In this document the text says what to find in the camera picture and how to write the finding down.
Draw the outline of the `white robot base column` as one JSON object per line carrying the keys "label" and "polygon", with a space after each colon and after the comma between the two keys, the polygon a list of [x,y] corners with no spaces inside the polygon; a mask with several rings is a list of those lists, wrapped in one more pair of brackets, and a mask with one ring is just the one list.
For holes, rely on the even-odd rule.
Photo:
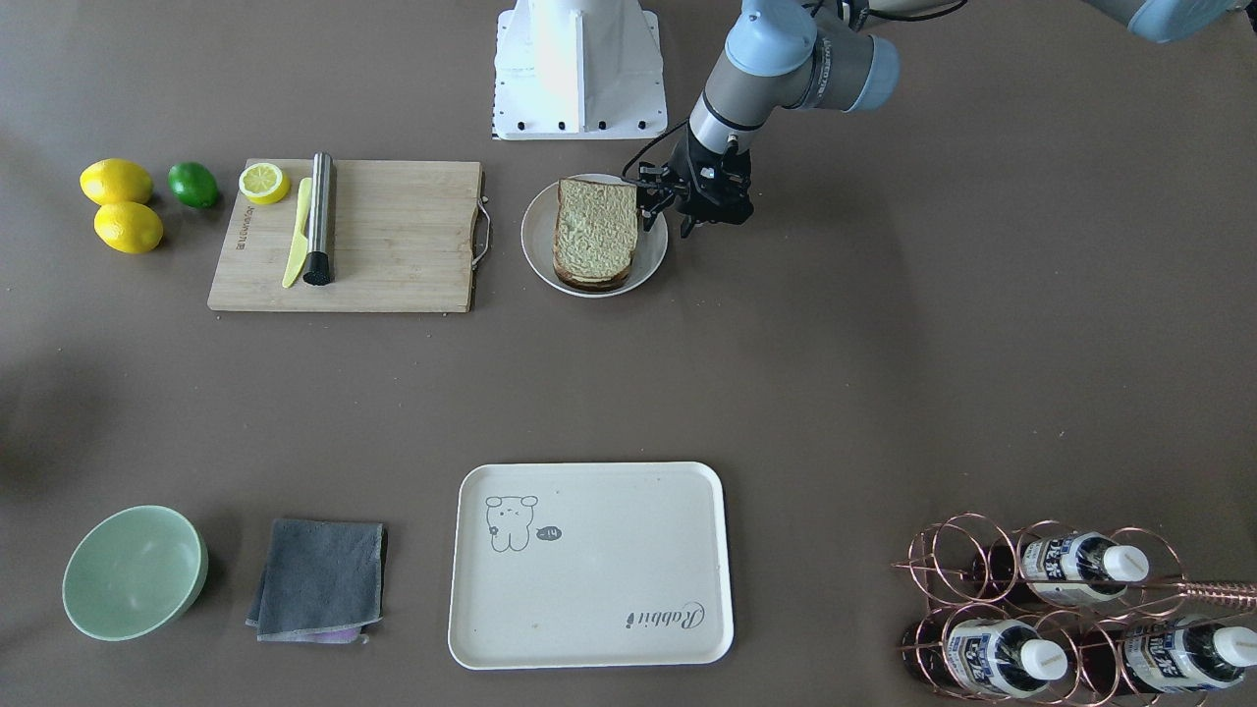
{"label": "white robot base column", "polygon": [[655,138],[667,130],[660,23],[640,3],[517,1],[495,28],[494,138]]}

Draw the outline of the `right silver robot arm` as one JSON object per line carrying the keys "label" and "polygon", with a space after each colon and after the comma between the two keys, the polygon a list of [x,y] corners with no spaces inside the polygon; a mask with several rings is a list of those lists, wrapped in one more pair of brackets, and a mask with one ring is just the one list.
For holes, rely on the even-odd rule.
{"label": "right silver robot arm", "polygon": [[1253,13],[1252,1],[980,1],[962,28],[964,1],[742,1],[688,117],[665,130],[672,148],[652,164],[644,152],[621,179],[636,191],[644,228],[667,210],[695,226],[740,225],[753,214],[750,145],[781,111],[879,109],[897,89],[899,36],[926,24],[973,42],[959,57],[1011,69],[1040,55],[1081,48],[1097,59],[1105,42],[1128,58],[1136,44],[1194,43],[1221,23]]}

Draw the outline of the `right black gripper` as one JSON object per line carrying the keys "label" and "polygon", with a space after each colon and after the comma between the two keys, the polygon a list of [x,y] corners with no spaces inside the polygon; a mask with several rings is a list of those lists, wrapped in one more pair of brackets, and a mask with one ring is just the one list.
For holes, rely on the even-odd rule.
{"label": "right black gripper", "polygon": [[683,239],[701,224],[744,224],[754,213],[749,189],[750,152],[740,151],[735,136],[724,151],[714,152],[688,128],[665,164],[636,161],[642,231],[650,231],[667,208],[683,215]]}

